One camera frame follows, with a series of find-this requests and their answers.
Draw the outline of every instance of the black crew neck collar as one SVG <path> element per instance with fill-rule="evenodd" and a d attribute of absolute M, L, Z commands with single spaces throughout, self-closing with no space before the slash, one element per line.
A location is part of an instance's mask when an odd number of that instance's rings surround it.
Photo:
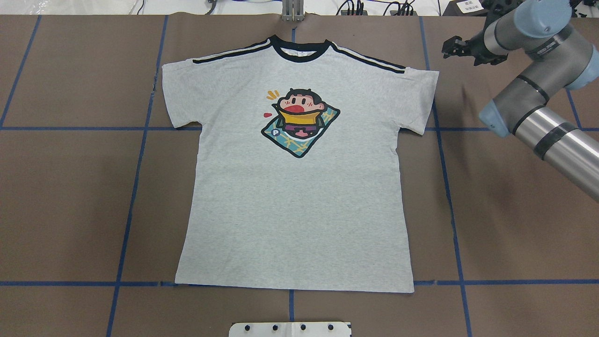
<path fill-rule="evenodd" d="M 321 55 L 323 55 L 329 47 L 332 45 L 332 42 L 329 40 L 325 40 L 322 43 L 293 43 L 288 41 L 281 40 L 278 36 L 273 35 L 270 38 L 270 44 L 274 48 L 274 50 L 284 59 L 287 59 L 292 62 L 310 62 Z M 296 50 L 298 52 L 314 52 L 307 56 L 295 56 L 290 55 L 284 52 L 282 49 L 291 49 Z"/>

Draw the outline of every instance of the t-shirt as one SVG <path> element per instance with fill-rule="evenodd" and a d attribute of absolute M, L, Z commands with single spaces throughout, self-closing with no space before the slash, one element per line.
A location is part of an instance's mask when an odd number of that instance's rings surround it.
<path fill-rule="evenodd" d="M 438 72 L 277 36 L 162 71 L 173 126 L 202 124 L 176 283 L 414 291 L 397 136 Z"/>

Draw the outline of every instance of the metal bracket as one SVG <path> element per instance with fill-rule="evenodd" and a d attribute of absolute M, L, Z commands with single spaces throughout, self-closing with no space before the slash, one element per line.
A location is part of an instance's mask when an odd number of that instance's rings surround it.
<path fill-rule="evenodd" d="M 283 21 L 303 21 L 304 0 L 283 0 Z"/>

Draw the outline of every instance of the cartoon character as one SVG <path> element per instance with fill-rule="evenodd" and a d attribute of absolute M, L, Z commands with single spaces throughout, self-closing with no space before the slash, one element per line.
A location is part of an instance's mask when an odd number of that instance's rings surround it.
<path fill-rule="evenodd" d="M 279 96 L 278 91 L 268 93 L 269 100 Z M 290 89 L 273 107 L 277 116 L 262 129 L 262 134 L 297 158 L 308 153 L 341 112 L 311 89 Z"/>
<path fill-rule="evenodd" d="M 310 89 L 290 89 L 273 107 L 279 114 L 277 127 L 295 138 L 314 137 L 325 126 L 321 114 L 326 103 Z"/>

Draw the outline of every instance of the cable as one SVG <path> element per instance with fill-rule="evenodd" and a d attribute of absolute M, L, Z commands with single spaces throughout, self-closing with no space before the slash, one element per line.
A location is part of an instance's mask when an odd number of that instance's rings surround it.
<path fill-rule="evenodd" d="M 146 5 L 146 0 L 143 0 L 143 2 L 141 3 L 140 9 L 137 10 L 137 14 L 136 15 L 140 15 L 140 11 L 141 11 L 142 8 L 144 8 L 145 5 Z"/>
<path fill-rule="evenodd" d="M 214 0 L 212 2 L 212 6 L 210 7 L 210 10 L 204 15 L 210 15 L 210 14 L 212 14 L 212 12 L 214 12 L 214 9 L 216 8 L 216 1 L 218 1 L 218 0 Z"/>
<path fill-rule="evenodd" d="M 383 12 L 383 16 L 385 16 L 385 14 L 387 14 L 387 11 L 389 10 L 389 7 L 391 7 L 392 4 L 396 4 L 397 5 L 397 13 L 400 12 L 401 4 L 399 2 L 397 2 L 397 1 L 388 2 L 387 8 L 385 8 L 385 11 Z"/>
<path fill-rule="evenodd" d="M 339 15 L 339 13 L 341 12 L 341 9 L 343 8 L 343 5 L 347 4 L 347 14 L 349 14 L 349 3 L 352 3 L 353 6 L 353 0 L 345 0 L 340 6 L 339 9 L 337 10 L 337 13 L 335 14 L 335 16 Z"/>

